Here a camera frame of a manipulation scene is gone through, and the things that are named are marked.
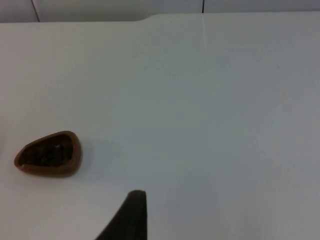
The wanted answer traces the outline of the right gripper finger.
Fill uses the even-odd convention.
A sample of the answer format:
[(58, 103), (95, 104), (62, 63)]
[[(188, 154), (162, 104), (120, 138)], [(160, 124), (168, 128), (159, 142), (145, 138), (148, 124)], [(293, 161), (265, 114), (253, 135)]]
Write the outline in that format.
[(114, 217), (96, 238), (98, 240), (147, 240), (146, 192), (130, 191)]

